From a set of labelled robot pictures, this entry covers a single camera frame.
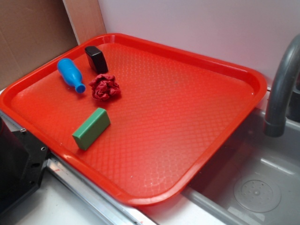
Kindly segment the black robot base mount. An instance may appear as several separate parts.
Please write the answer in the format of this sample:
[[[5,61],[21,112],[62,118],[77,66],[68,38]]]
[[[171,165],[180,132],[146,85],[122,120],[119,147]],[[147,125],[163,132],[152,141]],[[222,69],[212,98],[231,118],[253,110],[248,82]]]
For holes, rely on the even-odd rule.
[[[0,215],[40,188],[49,148],[29,131],[11,131],[0,120]]]

